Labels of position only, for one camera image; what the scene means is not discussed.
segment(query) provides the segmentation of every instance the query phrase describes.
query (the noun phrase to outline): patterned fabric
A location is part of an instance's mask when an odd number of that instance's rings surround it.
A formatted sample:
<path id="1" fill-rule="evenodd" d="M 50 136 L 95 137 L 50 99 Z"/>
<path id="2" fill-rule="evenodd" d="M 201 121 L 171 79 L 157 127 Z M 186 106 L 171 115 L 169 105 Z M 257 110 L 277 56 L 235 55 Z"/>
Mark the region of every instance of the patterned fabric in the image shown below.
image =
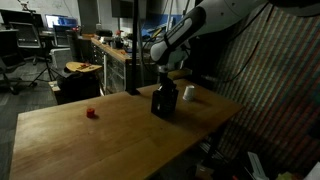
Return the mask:
<path id="1" fill-rule="evenodd" d="M 267 168 L 307 173 L 320 160 L 320 140 L 308 135 L 320 120 L 320 16 L 300 18 L 271 7 L 228 45 L 217 66 L 219 78 L 234 77 L 260 42 L 236 80 L 214 87 L 245 107 L 219 149 L 231 158 L 250 150 L 268 158 Z"/>

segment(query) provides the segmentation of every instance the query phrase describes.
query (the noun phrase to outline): black pole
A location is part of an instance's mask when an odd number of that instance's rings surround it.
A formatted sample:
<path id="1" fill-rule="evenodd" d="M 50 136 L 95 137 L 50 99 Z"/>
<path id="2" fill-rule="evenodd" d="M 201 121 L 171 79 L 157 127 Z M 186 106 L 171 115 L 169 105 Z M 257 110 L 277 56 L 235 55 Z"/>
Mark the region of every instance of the black pole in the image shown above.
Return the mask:
<path id="1" fill-rule="evenodd" d="M 130 95 L 137 95 L 140 92 L 136 89 L 136 71 L 137 71 L 137 30 L 138 30 L 138 0 L 133 1 L 133 39 L 132 39 L 132 72 L 131 72 L 131 86 L 127 89 Z"/>

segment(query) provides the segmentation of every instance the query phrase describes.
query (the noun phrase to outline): tripod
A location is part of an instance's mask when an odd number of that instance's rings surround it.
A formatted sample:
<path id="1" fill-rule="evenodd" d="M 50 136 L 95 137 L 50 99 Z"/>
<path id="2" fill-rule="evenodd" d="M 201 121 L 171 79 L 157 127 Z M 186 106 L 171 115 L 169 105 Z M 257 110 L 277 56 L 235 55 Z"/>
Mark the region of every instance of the tripod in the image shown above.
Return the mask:
<path id="1" fill-rule="evenodd" d="M 18 2 L 21 4 L 22 10 L 23 11 L 28 11 L 30 13 L 31 17 L 32 17 L 32 20 L 33 20 L 32 24 L 34 25 L 34 27 L 36 29 L 36 33 L 37 33 L 37 35 L 39 37 L 41 53 L 44 56 L 44 61 L 46 63 L 46 68 L 40 72 L 40 74 L 30 83 L 29 86 L 37 85 L 37 83 L 36 83 L 37 80 L 48 82 L 47 80 L 39 79 L 40 76 L 45 71 L 48 71 L 50 81 L 56 80 L 56 77 L 54 76 L 53 72 L 56 73 L 57 75 L 59 75 L 59 73 L 56 72 L 55 70 L 51 69 L 50 66 L 49 66 L 49 61 L 48 61 L 47 56 L 46 56 L 45 48 L 43 47 L 43 44 L 42 44 L 42 42 L 40 40 L 40 33 L 39 33 L 39 28 L 38 28 L 38 25 L 37 25 L 36 17 L 34 16 L 34 13 L 36 13 L 36 11 L 35 10 L 31 10 L 31 9 L 28 8 L 27 5 L 28 5 L 29 2 L 21 2 L 20 0 L 18 0 Z"/>

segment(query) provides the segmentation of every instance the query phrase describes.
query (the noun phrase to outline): floor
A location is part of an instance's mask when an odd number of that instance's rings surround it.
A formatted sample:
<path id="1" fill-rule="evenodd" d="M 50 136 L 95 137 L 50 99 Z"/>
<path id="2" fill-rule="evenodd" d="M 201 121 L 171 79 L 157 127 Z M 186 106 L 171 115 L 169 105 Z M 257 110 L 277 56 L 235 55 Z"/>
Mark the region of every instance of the floor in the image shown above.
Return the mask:
<path id="1" fill-rule="evenodd" d="M 28 62 L 9 77 L 21 77 L 23 80 L 33 80 L 43 69 L 45 64 L 38 62 L 33 66 Z M 45 72 L 41 79 L 48 80 Z M 36 87 L 28 87 L 28 83 L 20 83 L 17 89 L 19 95 L 12 95 L 4 84 L 0 84 L 0 179 L 9 179 L 10 164 L 14 145 L 17 116 L 19 113 L 55 106 L 56 102 L 47 82 L 37 81 Z M 162 168 L 153 179 L 189 179 L 187 170 L 199 162 L 203 154 L 199 148 L 193 148 L 177 157 Z"/>

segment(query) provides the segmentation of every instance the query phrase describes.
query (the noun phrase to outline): white cup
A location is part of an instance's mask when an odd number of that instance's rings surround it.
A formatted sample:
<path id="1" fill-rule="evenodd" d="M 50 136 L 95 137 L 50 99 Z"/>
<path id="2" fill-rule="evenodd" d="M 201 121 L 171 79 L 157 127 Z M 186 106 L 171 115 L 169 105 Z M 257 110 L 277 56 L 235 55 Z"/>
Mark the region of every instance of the white cup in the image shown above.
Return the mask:
<path id="1" fill-rule="evenodd" d="M 194 96 L 194 86 L 188 85 L 186 87 L 186 90 L 184 91 L 183 99 L 186 101 L 191 101 L 193 100 L 193 96 Z"/>

